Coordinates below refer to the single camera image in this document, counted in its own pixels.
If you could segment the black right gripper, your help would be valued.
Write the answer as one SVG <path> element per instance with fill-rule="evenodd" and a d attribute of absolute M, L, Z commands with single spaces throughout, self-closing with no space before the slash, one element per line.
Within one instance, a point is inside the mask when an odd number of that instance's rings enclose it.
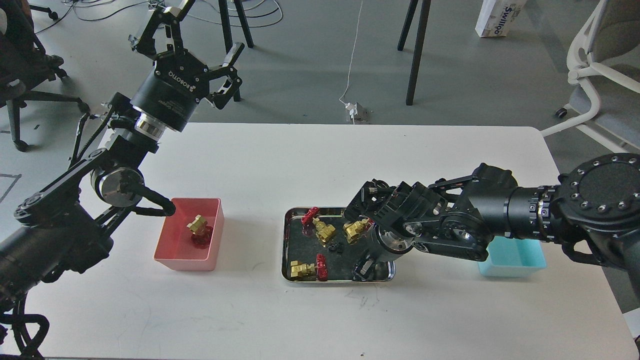
<path fill-rule="evenodd" d="M 394 262 L 414 248 L 411 239 L 398 237 L 391 231 L 382 230 L 379 225 L 372 225 L 361 243 L 364 250 L 352 271 L 354 281 L 371 281 L 376 264 Z"/>

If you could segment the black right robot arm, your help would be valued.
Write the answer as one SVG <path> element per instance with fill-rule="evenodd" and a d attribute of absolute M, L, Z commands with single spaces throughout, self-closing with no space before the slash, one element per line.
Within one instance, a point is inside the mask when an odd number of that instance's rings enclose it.
<path fill-rule="evenodd" d="M 521 187 L 510 170 L 484 162 L 466 177 L 425 186 L 366 182 L 343 211 L 369 218 L 368 250 L 354 273 L 411 249 L 482 262 L 494 237 L 561 246 L 579 264 L 626 271 L 639 291 L 639 155 L 610 153 L 558 177 L 558 185 Z"/>

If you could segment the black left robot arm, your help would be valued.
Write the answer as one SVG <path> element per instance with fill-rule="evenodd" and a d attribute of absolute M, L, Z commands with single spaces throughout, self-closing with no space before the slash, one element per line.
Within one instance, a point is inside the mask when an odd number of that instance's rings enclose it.
<path fill-rule="evenodd" d="M 146 186 L 139 170 L 158 150 L 165 130 L 182 132 L 201 101 L 217 109 L 237 98 L 242 84 L 234 64 L 244 48 L 226 41 L 222 64 L 207 66 L 183 45 L 180 24 L 194 5 L 157 7 L 131 48 L 153 61 L 133 98 L 114 94 L 103 125 L 114 129 L 106 147 L 74 154 L 68 170 L 26 198 L 14 211 L 20 228 L 1 242 L 1 337 L 13 331 L 18 355 L 41 360 L 50 329 L 41 314 L 25 312 L 26 296 L 65 271 L 83 273 L 109 256 L 112 233 L 129 214 L 169 217 L 176 207 Z"/>

